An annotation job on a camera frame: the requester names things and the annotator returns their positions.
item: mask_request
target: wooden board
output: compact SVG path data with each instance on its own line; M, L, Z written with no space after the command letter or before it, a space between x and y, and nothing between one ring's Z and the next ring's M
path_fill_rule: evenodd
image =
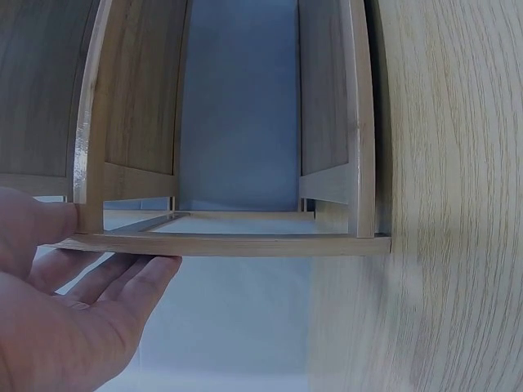
M302 172L348 164L349 233L374 235L373 81L364 0L300 0Z
M174 176L131 169L106 163L104 165L104 200L165 198L176 192Z
M105 94L108 81L100 78L99 71L100 65L106 64L103 43L112 3L101 0L96 10L78 104L73 201L78 208L79 233L100 233L104 229L104 123L109 116L109 97Z
M157 256L308 257L376 255L391 250L390 238L348 235L77 234L56 247Z
M100 78L108 113L105 160L172 175L178 69L187 0L118 0Z
M314 262L311 391L521 390L523 2L377 3L392 254Z
M300 178L300 197L348 204L351 190L347 177L350 165L331 167Z
M302 172L349 162L350 123L346 61L339 0L300 0L302 58Z
M0 4L0 172L66 177L98 0Z

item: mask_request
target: hand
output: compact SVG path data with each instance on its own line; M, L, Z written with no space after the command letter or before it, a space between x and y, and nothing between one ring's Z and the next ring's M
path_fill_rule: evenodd
M55 290L101 255L38 245L76 227L74 205L0 188L0 390L94 390L130 362L181 258L114 255L64 296Z

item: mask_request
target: blue-gray wall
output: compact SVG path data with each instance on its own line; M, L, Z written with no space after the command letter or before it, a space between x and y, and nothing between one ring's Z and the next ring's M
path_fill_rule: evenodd
M181 208L295 211L296 0L195 0Z

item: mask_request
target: wooden drawer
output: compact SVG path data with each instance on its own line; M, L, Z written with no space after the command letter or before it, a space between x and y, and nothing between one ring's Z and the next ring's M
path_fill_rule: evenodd
M374 235L373 81L363 0L298 2L300 198L344 205L351 217L343 233L141 234L190 213L104 231L105 200L177 195L191 3L0 6L0 185L76 203L80 234L61 244L67 248L186 256L388 252L390 239Z

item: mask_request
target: wood grain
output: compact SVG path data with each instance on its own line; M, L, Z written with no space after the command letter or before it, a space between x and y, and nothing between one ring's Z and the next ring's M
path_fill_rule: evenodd
M348 235L252 234L75 234L58 248L157 256L308 257L376 255L391 250L391 239Z
M174 176L106 163L104 200L164 198L176 193Z
M331 167L300 178L300 197L348 204L350 199L348 172L354 170L348 164Z
M523 3L376 4L392 254L315 261L311 390L522 390Z
M100 78L107 85L105 159L173 174L178 69L187 0L115 0Z
M108 96L105 93L108 81L100 78L99 71L100 65L107 61L104 40L112 3L113 0L100 0L78 103L73 201L78 207L79 233L99 233L104 229L104 123L108 117Z
M66 177L84 31L97 1L0 4L0 172Z
M373 80L364 0L300 0L303 175L348 164L347 230L374 236Z

